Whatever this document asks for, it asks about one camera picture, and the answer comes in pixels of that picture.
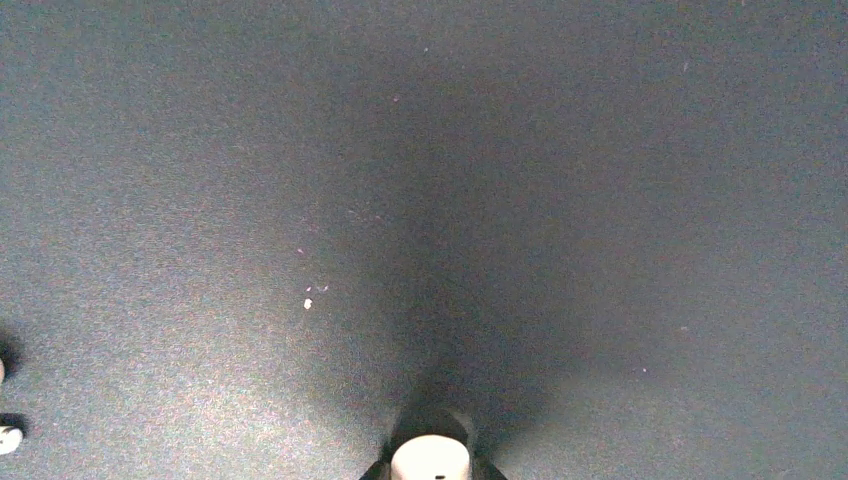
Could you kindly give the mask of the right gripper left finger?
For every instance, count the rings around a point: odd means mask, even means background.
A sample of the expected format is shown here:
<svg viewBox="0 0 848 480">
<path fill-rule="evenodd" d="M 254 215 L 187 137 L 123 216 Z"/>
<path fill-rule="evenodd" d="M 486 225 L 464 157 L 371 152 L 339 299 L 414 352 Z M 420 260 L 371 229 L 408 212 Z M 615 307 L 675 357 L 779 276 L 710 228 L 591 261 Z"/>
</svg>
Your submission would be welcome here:
<svg viewBox="0 0 848 480">
<path fill-rule="evenodd" d="M 359 480 L 390 480 L 391 466 L 389 461 L 378 460 L 374 462 L 360 477 Z"/>
</svg>

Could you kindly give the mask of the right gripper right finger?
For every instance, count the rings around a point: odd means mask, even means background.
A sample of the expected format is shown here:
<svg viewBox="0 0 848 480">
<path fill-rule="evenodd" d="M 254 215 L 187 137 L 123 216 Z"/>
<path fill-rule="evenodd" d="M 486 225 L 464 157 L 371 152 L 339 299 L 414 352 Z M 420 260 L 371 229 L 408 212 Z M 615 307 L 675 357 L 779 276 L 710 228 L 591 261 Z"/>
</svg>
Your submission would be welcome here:
<svg viewBox="0 0 848 480">
<path fill-rule="evenodd" d="M 473 480 L 507 480 L 507 477 L 487 458 L 475 457 L 472 460 Z"/>
</svg>

